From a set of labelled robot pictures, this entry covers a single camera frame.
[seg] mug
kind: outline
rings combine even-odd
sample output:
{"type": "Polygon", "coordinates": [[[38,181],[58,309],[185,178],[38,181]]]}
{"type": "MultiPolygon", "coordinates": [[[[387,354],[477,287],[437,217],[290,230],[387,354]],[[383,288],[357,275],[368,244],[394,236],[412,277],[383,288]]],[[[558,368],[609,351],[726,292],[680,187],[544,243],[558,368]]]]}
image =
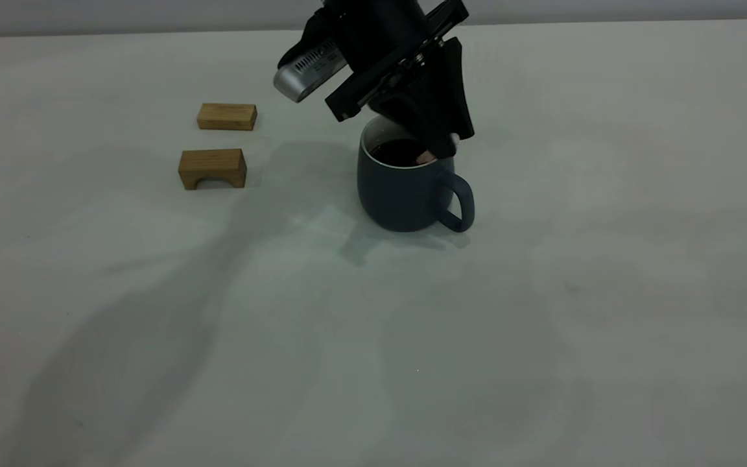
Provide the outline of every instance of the mug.
{"type": "Polygon", "coordinates": [[[362,207],[374,222],[395,232],[415,232],[438,221],[455,232],[469,230],[475,220],[474,195],[471,186],[454,173],[453,158],[399,167],[372,156],[380,145],[402,139],[416,141],[401,125],[381,115],[362,131],[356,175],[362,207]],[[454,195],[462,219],[448,210],[454,195]]]}

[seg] mug rim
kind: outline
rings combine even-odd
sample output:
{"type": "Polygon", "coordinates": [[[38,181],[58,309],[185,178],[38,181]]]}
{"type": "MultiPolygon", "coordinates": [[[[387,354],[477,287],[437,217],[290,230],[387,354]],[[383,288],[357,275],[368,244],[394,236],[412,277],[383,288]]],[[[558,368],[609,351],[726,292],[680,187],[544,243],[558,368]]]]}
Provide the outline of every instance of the mug rim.
{"type": "Polygon", "coordinates": [[[412,167],[397,167],[396,165],[388,165],[387,163],[383,163],[383,162],[380,162],[379,160],[376,160],[376,158],[374,158],[373,156],[371,156],[371,153],[370,153],[370,151],[368,151],[368,148],[365,147],[365,136],[368,135],[368,129],[370,129],[370,127],[373,126],[374,123],[377,123],[379,121],[383,121],[383,119],[385,121],[390,121],[394,125],[400,126],[400,124],[396,123],[395,121],[392,121],[389,118],[386,118],[383,115],[377,115],[376,117],[374,117],[373,119],[371,119],[371,121],[368,121],[368,124],[365,125],[364,130],[362,130],[362,137],[359,140],[359,147],[362,148],[362,151],[364,151],[365,156],[367,156],[368,159],[373,160],[373,162],[376,162],[379,165],[382,165],[383,167],[388,167],[389,169],[397,169],[397,171],[415,171],[415,169],[424,169],[424,168],[426,168],[426,167],[428,167],[430,165],[434,165],[434,163],[438,163],[440,161],[439,159],[435,159],[435,160],[432,160],[431,162],[426,162],[423,165],[415,165],[415,166],[412,166],[412,167]]]}

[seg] arch-shaped wooden block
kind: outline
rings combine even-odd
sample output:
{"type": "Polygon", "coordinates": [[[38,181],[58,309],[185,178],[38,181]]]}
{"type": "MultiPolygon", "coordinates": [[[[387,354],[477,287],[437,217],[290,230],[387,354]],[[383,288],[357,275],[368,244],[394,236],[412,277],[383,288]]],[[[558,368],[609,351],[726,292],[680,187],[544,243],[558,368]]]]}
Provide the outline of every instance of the arch-shaped wooden block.
{"type": "Polygon", "coordinates": [[[241,150],[187,150],[178,168],[185,189],[198,189],[204,178],[223,178],[235,188],[246,184],[246,162],[241,150]]]}

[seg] wooden block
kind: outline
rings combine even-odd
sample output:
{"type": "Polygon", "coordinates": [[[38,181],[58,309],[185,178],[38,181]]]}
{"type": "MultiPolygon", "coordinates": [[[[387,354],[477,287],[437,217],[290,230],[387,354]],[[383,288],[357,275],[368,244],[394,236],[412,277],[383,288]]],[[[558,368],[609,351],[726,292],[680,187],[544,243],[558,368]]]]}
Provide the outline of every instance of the wooden block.
{"type": "Polygon", "coordinates": [[[252,131],[258,108],[253,104],[203,104],[198,113],[201,130],[252,131]]]}
{"type": "Polygon", "coordinates": [[[185,150],[178,172],[185,189],[198,189],[204,178],[223,178],[235,188],[244,188],[246,183],[241,150],[185,150]]]}

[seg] mug handle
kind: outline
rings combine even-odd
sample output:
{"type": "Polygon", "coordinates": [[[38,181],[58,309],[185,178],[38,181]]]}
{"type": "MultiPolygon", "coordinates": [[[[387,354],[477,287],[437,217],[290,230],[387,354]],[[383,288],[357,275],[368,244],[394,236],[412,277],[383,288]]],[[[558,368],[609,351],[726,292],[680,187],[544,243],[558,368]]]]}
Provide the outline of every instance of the mug handle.
{"type": "Polygon", "coordinates": [[[445,227],[451,230],[462,233],[471,228],[471,225],[475,222],[475,197],[471,192],[471,186],[468,182],[449,171],[440,172],[439,177],[440,184],[445,188],[450,189],[457,195],[457,199],[460,201],[460,212],[462,212],[462,218],[457,218],[449,210],[441,210],[436,216],[438,221],[442,222],[445,227]]]}

